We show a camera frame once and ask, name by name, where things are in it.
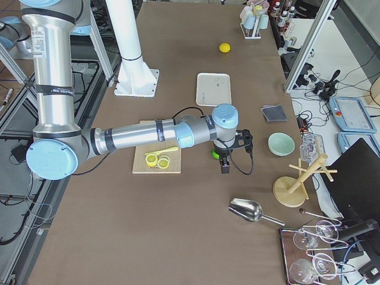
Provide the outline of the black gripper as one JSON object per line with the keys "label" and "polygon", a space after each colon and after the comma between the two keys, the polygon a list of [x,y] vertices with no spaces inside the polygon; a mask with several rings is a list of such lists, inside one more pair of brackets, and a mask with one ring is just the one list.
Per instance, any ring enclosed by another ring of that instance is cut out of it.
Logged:
{"label": "black gripper", "polygon": [[230,172],[230,164],[229,164],[229,156],[232,154],[233,149],[238,146],[237,142],[234,142],[230,146],[224,146],[222,144],[214,143],[214,150],[219,155],[220,160],[220,168],[222,174],[229,174]]}

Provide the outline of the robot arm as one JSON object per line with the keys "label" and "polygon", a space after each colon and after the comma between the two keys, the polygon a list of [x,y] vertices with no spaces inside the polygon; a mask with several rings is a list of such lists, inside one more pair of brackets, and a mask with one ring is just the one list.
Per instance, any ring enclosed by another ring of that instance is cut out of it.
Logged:
{"label": "robot arm", "polygon": [[74,174],[81,163],[102,154],[149,143],[175,140],[180,148],[212,141],[228,150],[238,140],[238,111],[220,104],[200,118],[158,119],[149,123],[100,129],[92,126],[98,103],[77,119],[71,69],[71,34],[90,30],[88,1],[21,1],[33,47],[38,122],[26,152],[28,168],[42,179],[57,181]]}

